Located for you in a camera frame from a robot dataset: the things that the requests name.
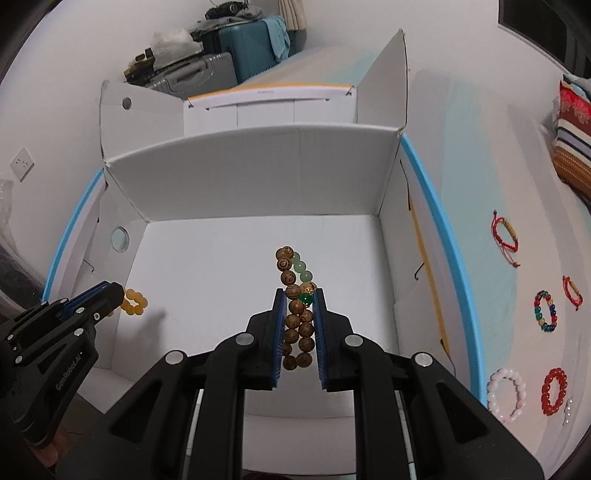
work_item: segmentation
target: window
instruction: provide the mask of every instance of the window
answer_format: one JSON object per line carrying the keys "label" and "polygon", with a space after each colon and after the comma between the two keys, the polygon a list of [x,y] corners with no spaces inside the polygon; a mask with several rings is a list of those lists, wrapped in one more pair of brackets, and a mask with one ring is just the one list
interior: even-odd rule
{"label": "window", "polygon": [[[499,0],[499,23],[538,45],[571,73],[590,78],[591,51],[585,51],[585,46],[591,43],[591,37],[584,37],[585,30],[591,32],[591,25],[585,25],[585,19],[571,10],[569,1],[549,3],[556,9],[544,0]],[[577,18],[576,25],[570,22],[569,14]]]}

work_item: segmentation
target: silver screw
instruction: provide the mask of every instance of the silver screw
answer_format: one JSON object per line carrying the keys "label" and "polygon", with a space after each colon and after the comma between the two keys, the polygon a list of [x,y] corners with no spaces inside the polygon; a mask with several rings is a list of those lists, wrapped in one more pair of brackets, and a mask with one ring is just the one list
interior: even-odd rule
{"label": "silver screw", "polygon": [[421,365],[421,367],[428,367],[433,363],[433,357],[428,353],[418,353],[414,361]]}
{"label": "silver screw", "polygon": [[345,338],[345,344],[349,346],[361,346],[363,345],[363,339],[359,335],[349,335]]}
{"label": "silver screw", "polygon": [[246,346],[251,345],[255,341],[255,338],[250,333],[240,333],[236,337],[236,343],[238,345]]}
{"label": "silver screw", "polygon": [[180,362],[183,361],[183,359],[183,353],[179,352],[178,350],[168,352],[165,357],[166,363],[168,363],[169,365],[178,365]]}

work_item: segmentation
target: wall outlet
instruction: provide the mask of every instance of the wall outlet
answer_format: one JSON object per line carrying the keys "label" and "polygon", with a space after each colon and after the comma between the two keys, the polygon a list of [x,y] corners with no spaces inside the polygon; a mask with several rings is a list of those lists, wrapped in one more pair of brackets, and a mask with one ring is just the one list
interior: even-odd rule
{"label": "wall outlet", "polygon": [[33,162],[29,152],[23,148],[18,153],[18,155],[14,157],[14,160],[10,162],[10,167],[17,178],[20,181],[23,181],[23,179],[27,176],[27,173],[29,173],[29,171],[33,168],[34,164],[35,162]]}

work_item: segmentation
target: colorful striped fabric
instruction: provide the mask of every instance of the colorful striped fabric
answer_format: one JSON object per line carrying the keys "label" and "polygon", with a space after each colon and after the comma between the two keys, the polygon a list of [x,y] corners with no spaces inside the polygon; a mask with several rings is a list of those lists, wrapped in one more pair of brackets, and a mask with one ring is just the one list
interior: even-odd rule
{"label": "colorful striped fabric", "polygon": [[564,81],[553,163],[562,181],[591,199],[591,103]]}

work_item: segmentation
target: gray suitcase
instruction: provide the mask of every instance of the gray suitcase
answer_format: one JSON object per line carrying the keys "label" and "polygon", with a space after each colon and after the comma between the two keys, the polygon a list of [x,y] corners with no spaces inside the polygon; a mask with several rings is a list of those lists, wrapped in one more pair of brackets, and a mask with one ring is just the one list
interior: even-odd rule
{"label": "gray suitcase", "polygon": [[153,77],[145,87],[186,99],[236,85],[232,55],[224,52],[177,62]]}

